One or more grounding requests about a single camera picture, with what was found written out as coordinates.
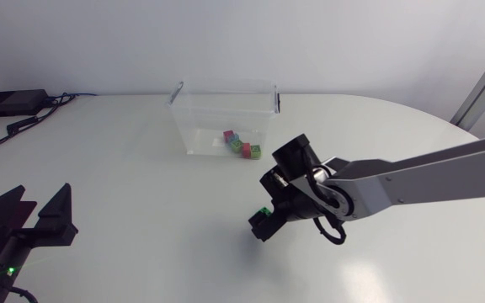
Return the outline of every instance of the clear plastic bin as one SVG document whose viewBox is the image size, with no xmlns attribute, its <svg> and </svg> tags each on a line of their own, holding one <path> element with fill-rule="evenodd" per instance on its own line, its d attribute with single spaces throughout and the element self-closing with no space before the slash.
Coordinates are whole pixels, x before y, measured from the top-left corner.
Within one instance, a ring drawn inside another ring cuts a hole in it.
<svg viewBox="0 0 485 303">
<path fill-rule="evenodd" d="M 227 130 L 263 154 L 269 122 L 280 112 L 276 85 L 248 79 L 185 78 L 168 106 L 189 155 L 241 157 L 224 142 Z"/>
</svg>

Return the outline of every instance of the red block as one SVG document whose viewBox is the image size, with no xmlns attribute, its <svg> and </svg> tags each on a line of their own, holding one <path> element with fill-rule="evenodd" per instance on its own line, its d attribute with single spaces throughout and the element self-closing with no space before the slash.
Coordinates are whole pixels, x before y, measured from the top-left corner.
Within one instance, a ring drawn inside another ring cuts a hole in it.
<svg viewBox="0 0 485 303">
<path fill-rule="evenodd" d="M 242 144 L 242 156 L 245 158 L 250 158 L 250 143 L 243 143 Z"/>
<path fill-rule="evenodd" d="M 224 141 L 227 143 L 229 137 L 233 136 L 233 130 L 224 131 Z"/>
</svg>

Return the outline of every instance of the white tabletop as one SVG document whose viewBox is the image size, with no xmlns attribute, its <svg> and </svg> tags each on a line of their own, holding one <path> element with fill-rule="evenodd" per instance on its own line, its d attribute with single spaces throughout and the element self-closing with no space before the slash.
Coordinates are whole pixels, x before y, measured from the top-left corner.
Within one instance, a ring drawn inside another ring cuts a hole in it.
<svg viewBox="0 0 485 303">
<path fill-rule="evenodd" d="M 395 206 L 346 223 L 343 246 L 311 221 L 262 243 L 247 222 L 271 207 L 270 153 L 301 133 L 321 159 L 390 161 L 474 136 L 373 98 L 282 95 L 261 160 L 187 156 L 165 99 L 80 97 L 0 146 L 0 194 L 40 203 L 27 225 L 68 182 L 80 231 L 33 250 L 15 286 L 54 303 L 485 301 L 485 199 Z"/>
</svg>

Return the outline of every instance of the green block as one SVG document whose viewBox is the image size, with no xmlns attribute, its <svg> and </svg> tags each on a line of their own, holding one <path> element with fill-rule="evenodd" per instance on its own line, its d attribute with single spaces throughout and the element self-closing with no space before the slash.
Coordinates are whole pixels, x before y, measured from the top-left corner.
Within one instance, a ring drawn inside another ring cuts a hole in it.
<svg viewBox="0 0 485 303">
<path fill-rule="evenodd" d="M 270 210 L 266 207 L 263 207 L 261 210 L 259 210 L 260 212 L 266 214 L 267 216 L 270 216 Z"/>
<path fill-rule="evenodd" d="M 250 146 L 250 158 L 251 159 L 261 158 L 261 148 L 259 146 Z"/>
<path fill-rule="evenodd" d="M 243 148 L 243 142 L 240 141 L 240 140 L 235 140 L 235 141 L 232 141 L 229 145 L 232 147 L 232 151 L 234 152 L 241 152 L 242 148 Z"/>
</svg>

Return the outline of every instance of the black cable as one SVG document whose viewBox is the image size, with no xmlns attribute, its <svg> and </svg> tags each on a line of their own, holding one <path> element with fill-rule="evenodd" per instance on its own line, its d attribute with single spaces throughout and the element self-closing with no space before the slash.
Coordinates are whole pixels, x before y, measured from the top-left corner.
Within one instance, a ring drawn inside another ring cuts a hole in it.
<svg viewBox="0 0 485 303">
<path fill-rule="evenodd" d="M 302 151 L 302 161 L 304 163 L 304 166 L 306 167 L 306 178 L 308 179 L 308 185 L 310 185 L 310 189 L 312 190 L 313 194 L 315 194 L 319 199 L 325 201 L 328 205 L 331 205 L 334 208 L 340 207 L 340 203 L 336 199 L 332 199 L 328 197 L 326 194 L 319 189 L 317 186 L 317 181 L 313 176 L 313 169 L 310 164 L 310 159 L 308 159 L 307 154 Z"/>
<path fill-rule="evenodd" d="M 30 292 L 28 292 L 27 290 L 22 290 L 18 287 L 13 287 L 10 289 L 10 292 L 14 293 L 14 294 L 18 294 L 20 295 L 21 297 L 25 297 L 25 299 L 27 299 L 27 301 L 29 303 L 39 303 L 39 301 L 37 301 L 37 299 L 35 298 L 34 295 L 32 295 Z"/>
<path fill-rule="evenodd" d="M 312 189 L 312 192 L 321 200 L 325 201 L 325 203 L 331 205 L 332 207 L 334 208 L 338 208 L 339 207 L 339 202 L 336 200 L 336 199 L 332 199 L 332 198 L 329 198 L 326 194 L 323 193 L 323 191 L 321 191 L 321 189 L 319 189 L 319 187 L 317 186 L 317 181 L 315 179 L 315 177 L 313 176 L 313 170 L 316 169 L 316 168 L 321 168 L 322 170 L 324 170 L 325 172 L 327 172 L 328 176 L 331 177 L 332 174 L 330 172 L 330 170 L 328 169 L 328 167 L 322 165 L 322 164 L 318 164 L 314 167 L 312 167 L 311 163 L 310 163 L 310 159 L 308 157 L 308 155 L 306 154 L 305 151 L 301 151 L 301 154 L 302 154 L 302 161 L 304 163 L 304 166 L 306 167 L 306 179 L 308 180 L 308 185 L 310 185 L 310 188 Z M 339 220 L 336 215 L 325 215 L 325 218 L 327 219 L 328 223 L 330 224 L 330 226 L 335 229 L 336 231 L 338 231 L 339 235 L 340 235 L 340 238 L 337 238 L 335 236 L 332 236 L 331 234 L 329 234 L 327 231 L 325 231 L 325 229 L 323 228 L 322 224 L 321 224 L 321 221 L 319 220 L 319 218 L 313 218 L 313 222 L 314 224 L 316 225 L 317 229 L 319 230 L 319 232 L 325 237 L 327 238 L 327 240 L 329 240 L 330 242 L 336 244 L 336 245 L 340 245 L 340 244 L 343 244 L 345 242 L 345 238 L 346 238 L 346 234 L 345 234 L 345 230 L 344 228 L 342 227 L 342 224 L 344 223 L 343 221 Z"/>
<path fill-rule="evenodd" d="M 325 229 L 321 225 L 321 221 L 319 221 L 319 218 L 313 218 L 313 222 L 316 225 L 316 227 L 319 230 L 319 232 L 324 237 L 326 237 L 327 240 L 329 240 L 330 242 L 332 242 L 332 243 L 334 243 L 336 245 L 344 244 L 345 238 L 347 237 L 347 235 L 345 234 L 344 227 L 342 226 L 343 222 L 340 221 L 340 220 L 338 220 L 338 218 L 336 218 L 335 215 L 325 215 L 325 218 L 327 219 L 327 221 L 330 224 L 330 226 L 333 229 L 335 229 L 336 231 L 338 231 L 338 233 L 340 234 L 340 238 L 337 238 L 335 236 L 332 236 L 327 231 L 325 231 Z"/>
<path fill-rule="evenodd" d="M 15 134 L 4 136 L 3 138 L 0 139 L 0 145 L 3 144 L 8 139 L 16 136 L 17 134 L 21 134 L 24 131 L 26 131 L 26 130 L 32 128 L 32 127 L 37 126 L 40 122 L 44 121 L 46 118 L 48 118 L 53 113 L 55 113 L 58 108 L 60 108 L 63 105 L 67 105 L 69 102 L 73 101 L 73 99 L 75 99 L 80 94 L 96 96 L 93 93 L 63 93 L 61 96 L 48 97 L 46 100 L 49 101 L 49 102 L 53 102 L 53 101 L 55 101 L 55 100 L 58 99 L 58 101 L 54 104 L 54 106 L 50 108 L 50 110 L 48 111 L 48 113 L 42 115 L 41 117 L 38 117 L 38 120 L 36 122 L 34 122 L 31 125 L 27 125 L 26 127 L 24 127 L 21 130 L 18 130 Z"/>
</svg>

